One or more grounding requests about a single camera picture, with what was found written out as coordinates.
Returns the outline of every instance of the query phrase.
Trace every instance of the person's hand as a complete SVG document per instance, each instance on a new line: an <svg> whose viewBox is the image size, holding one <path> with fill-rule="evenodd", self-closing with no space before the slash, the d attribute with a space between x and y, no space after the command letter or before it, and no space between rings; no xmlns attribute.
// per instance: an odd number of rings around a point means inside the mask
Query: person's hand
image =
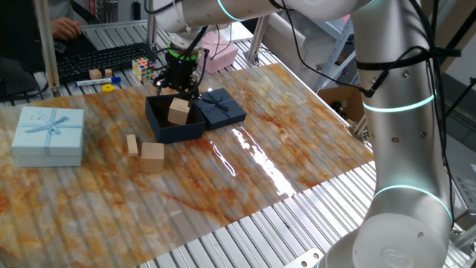
<svg viewBox="0 0 476 268"><path fill-rule="evenodd" d="M76 39L81 34L80 23L73 22L68 18L51 21L51 30L53 31L53 39L65 42Z"/></svg>

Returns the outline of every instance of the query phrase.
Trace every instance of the pink box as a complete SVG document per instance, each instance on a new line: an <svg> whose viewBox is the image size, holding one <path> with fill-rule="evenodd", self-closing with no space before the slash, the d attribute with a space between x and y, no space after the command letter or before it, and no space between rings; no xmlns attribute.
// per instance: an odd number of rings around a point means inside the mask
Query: pink box
<svg viewBox="0 0 476 268"><path fill-rule="evenodd" d="M205 70L210 74L223 69L226 66L230 66L234 63L235 57L238 55L238 47L231 44L225 39L220 39L218 42L218 35L214 32L208 32L202 39L202 48L210 50L210 54L207 58L207 65ZM218 47L218 53L215 57L216 47ZM203 67L204 57L200 57L199 66Z"/></svg>

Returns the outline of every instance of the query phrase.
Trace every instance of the yellow object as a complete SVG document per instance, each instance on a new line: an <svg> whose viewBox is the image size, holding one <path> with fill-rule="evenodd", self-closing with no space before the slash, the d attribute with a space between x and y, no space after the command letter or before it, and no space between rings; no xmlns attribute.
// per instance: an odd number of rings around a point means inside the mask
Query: yellow object
<svg viewBox="0 0 476 268"><path fill-rule="evenodd" d="M103 86L103 92L113 92L114 86L111 84L106 84Z"/></svg>

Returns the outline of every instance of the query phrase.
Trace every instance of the marble-patterned mat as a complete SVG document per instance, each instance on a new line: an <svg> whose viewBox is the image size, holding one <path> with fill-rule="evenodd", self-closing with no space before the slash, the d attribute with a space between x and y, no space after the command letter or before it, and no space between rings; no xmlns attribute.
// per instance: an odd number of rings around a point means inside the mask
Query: marble-patterned mat
<svg viewBox="0 0 476 268"><path fill-rule="evenodd" d="M127 154L126 134L155 141L150 87L28 104L86 111L76 168L18 168L10 146L22 108L0 109L0 258L131 268L373 160L281 64L215 74L209 87L226 88L246 120L166 145L161 174Z"/></svg>

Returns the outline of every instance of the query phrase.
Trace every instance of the wooden cube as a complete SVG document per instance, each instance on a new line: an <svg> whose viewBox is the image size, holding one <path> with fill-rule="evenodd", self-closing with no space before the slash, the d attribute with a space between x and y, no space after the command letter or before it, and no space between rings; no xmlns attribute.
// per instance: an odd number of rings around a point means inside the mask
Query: wooden cube
<svg viewBox="0 0 476 268"><path fill-rule="evenodd" d="M188 101L174 98L170 104L168 121L183 126L187 123L189 111Z"/></svg>
<svg viewBox="0 0 476 268"><path fill-rule="evenodd" d="M111 78L112 77L112 70L111 69L104 70L104 76L106 78Z"/></svg>
<svg viewBox="0 0 476 268"><path fill-rule="evenodd" d="M137 141L135 139L135 135L127 135L127 148L129 150L129 157L136 157L139 156L139 150L137 148Z"/></svg>
<svg viewBox="0 0 476 268"><path fill-rule="evenodd" d="M91 80L103 79L103 74L98 69L91 70L89 71L89 79Z"/></svg>
<svg viewBox="0 0 476 268"><path fill-rule="evenodd" d="M164 169L164 145L144 142L142 144L141 171L161 173Z"/></svg>

